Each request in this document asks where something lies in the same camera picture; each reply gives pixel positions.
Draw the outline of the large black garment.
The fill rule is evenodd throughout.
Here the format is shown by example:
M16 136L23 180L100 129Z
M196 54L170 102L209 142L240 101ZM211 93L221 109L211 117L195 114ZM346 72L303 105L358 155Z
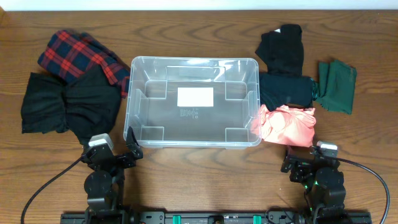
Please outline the large black garment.
M109 133L116 122L121 90L96 65L66 83L55 75L31 73L22 102L22 133L72 131L87 146L92 136Z

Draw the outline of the clear plastic storage container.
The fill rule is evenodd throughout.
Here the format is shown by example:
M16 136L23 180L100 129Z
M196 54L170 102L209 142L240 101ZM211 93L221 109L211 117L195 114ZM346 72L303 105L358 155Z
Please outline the clear plastic storage container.
M142 147L245 149L261 142L253 58L138 56L131 62L124 134Z

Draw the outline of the dark green garment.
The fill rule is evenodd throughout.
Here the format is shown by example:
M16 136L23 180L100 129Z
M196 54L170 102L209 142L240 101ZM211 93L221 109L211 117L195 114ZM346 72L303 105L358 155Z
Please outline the dark green garment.
M339 60L318 64L313 99L332 112L352 114L357 70Z

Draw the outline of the red navy plaid shirt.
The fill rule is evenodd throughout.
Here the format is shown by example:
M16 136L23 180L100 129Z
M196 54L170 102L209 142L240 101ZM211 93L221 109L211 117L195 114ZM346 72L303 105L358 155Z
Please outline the red navy plaid shirt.
M112 86L126 98L130 68L110 49L86 32L59 30L51 37L37 63L46 71L72 82L98 65Z

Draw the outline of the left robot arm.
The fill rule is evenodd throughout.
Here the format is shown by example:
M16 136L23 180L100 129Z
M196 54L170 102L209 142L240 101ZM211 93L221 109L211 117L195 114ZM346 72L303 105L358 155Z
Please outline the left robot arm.
M143 158L132 128L127 131L126 146L128 152L115 155L108 134L99 134L89 140L82 156L83 162L93 169L84 183L90 210L105 212L122 208L124 170L136 166L136 161Z

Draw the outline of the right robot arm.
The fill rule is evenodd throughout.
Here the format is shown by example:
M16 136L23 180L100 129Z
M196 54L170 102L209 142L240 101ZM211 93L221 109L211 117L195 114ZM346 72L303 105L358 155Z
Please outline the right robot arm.
M290 181L304 186L310 216L314 220L343 214L346 190L344 175L338 170L336 146L287 146L280 169Z

